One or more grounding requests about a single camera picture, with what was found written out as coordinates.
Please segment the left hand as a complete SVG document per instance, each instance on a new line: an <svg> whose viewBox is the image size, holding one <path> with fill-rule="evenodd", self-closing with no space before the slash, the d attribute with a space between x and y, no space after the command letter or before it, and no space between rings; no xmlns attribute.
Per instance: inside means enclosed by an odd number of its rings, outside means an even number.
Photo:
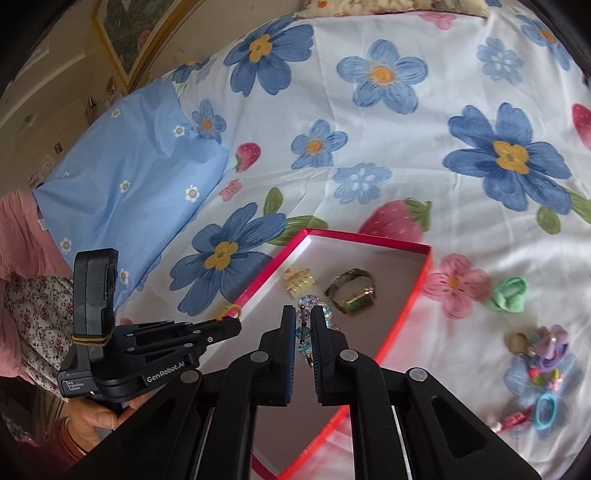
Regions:
<svg viewBox="0 0 591 480"><path fill-rule="evenodd" d="M152 393L147 393L132 399L120 415L86 398L71 399L68 401L66 430L78 447L89 452L100 442L99 429L118 428L152 396Z"/></svg>

